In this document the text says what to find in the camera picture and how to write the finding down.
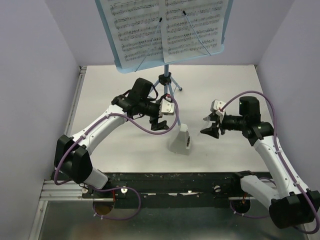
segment printed sheet music page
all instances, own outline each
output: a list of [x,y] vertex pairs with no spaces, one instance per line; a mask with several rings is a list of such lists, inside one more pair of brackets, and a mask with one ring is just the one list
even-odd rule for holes
[[228,0],[160,0],[164,62],[220,52]]
[[123,69],[138,68],[148,51],[144,62],[164,59],[161,28],[157,28],[159,1],[100,1]]

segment sheet music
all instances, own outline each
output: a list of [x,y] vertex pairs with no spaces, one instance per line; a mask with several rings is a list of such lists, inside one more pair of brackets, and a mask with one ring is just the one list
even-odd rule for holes
[[144,62],[164,58],[161,28],[158,27],[156,32],[160,19],[159,0],[101,0],[100,2],[122,68],[138,67],[149,49]]
[[220,52],[227,6],[228,0],[160,0],[164,62],[209,56],[183,11],[207,50],[211,54]]

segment tripod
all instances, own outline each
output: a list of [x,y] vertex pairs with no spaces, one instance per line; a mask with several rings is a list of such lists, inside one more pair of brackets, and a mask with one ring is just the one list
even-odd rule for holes
[[171,82],[175,84],[175,87],[179,89],[179,91],[182,91],[182,87],[177,83],[177,81],[171,76],[171,72],[169,72],[169,65],[164,65],[164,74],[159,75],[158,80],[154,83],[154,87],[156,87],[158,84],[163,85],[163,94],[169,93],[172,97],[174,97],[174,91],[172,90]]

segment wall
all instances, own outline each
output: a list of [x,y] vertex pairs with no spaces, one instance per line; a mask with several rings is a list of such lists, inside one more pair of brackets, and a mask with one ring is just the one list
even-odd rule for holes
[[257,68],[278,114],[282,146],[312,190],[320,190],[319,11],[318,0],[296,0]]
[[0,239],[28,239],[78,65],[43,0],[0,1]]
[[[109,65],[114,57],[94,0],[45,0],[79,65]],[[182,64],[258,64],[294,0],[235,0],[225,50]]]

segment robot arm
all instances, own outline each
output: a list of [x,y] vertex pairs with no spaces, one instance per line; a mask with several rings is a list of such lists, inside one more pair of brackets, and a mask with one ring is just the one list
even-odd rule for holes
[[[274,128],[270,123],[261,121],[258,99],[252,96],[241,97],[240,116],[226,115],[223,110],[224,105],[222,101],[213,101],[210,109],[212,113],[205,118],[212,124],[200,132],[218,139],[220,133],[224,135],[226,130],[241,131],[250,145],[259,153],[276,183],[275,190],[251,172],[245,172],[245,174],[239,174],[241,189],[255,197],[269,210],[270,217],[278,228],[283,229],[312,222],[315,216],[297,185],[309,197],[316,211],[320,206],[320,193],[311,191],[302,181],[283,152],[279,139],[276,138],[284,161],[280,159],[279,151],[276,150],[274,144]],[[290,177],[284,164],[295,176],[297,183]]]
[[168,130],[167,121],[159,122],[163,115],[173,115],[175,104],[166,100],[163,95],[158,100],[149,98],[153,84],[143,78],[138,78],[132,89],[125,94],[116,96],[111,105],[93,123],[71,137],[62,135],[56,145],[54,165],[77,184],[85,183],[97,189],[102,189],[108,177],[92,166],[90,155],[95,148],[113,130],[134,116],[149,116],[151,130]]

